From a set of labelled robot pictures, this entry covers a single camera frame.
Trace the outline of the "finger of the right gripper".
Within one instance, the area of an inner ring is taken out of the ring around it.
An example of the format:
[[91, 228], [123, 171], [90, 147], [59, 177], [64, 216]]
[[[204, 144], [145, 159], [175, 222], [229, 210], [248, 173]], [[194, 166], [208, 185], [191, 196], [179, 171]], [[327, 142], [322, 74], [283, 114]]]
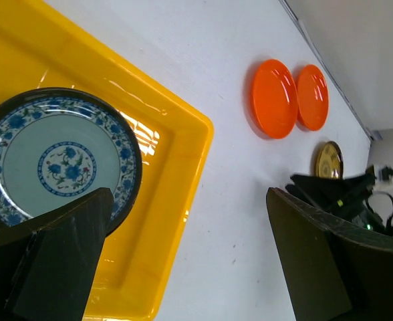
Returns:
[[349, 179], [331, 179], [294, 174], [289, 193], [323, 211], [341, 211], [361, 205], [371, 192], [375, 176], [366, 173]]

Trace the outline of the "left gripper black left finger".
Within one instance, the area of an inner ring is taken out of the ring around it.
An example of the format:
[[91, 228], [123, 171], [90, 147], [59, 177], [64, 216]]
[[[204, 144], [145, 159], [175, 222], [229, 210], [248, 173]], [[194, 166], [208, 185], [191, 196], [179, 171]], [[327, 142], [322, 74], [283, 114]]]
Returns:
[[0, 320], [82, 320], [112, 205], [99, 188], [0, 231]]

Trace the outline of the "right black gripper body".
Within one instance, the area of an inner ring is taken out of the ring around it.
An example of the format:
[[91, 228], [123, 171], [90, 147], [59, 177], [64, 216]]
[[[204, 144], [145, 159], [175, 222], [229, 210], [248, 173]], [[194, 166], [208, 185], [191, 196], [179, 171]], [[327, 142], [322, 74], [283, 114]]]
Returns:
[[387, 221], [383, 221], [379, 214], [377, 214], [370, 206], [368, 199], [372, 196], [372, 194], [370, 194], [370, 196], [365, 199], [361, 205], [346, 207], [341, 211], [325, 212], [353, 223], [358, 227], [393, 237], [393, 197], [389, 193], [383, 193], [383, 195], [390, 199], [392, 206], [392, 213], [387, 218]]

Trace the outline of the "blue patterned plate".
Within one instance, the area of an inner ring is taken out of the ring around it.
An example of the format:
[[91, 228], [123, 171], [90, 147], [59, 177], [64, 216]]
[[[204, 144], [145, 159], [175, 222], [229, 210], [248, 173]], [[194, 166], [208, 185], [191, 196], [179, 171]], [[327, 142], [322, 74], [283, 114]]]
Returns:
[[129, 215], [142, 180], [133, 129], [107, 102], [40, 88], [0, 104], [0, 230], [96, 189], [113, 195], [109, 231]]

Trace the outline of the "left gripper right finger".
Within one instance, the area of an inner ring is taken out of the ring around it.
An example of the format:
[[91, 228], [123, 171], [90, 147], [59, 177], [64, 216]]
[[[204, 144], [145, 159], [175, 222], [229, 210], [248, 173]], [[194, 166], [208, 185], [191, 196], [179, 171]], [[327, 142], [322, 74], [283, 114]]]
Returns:
[[393, 320], [393, 237], [279, 188], [266, 202], [297, 320]]

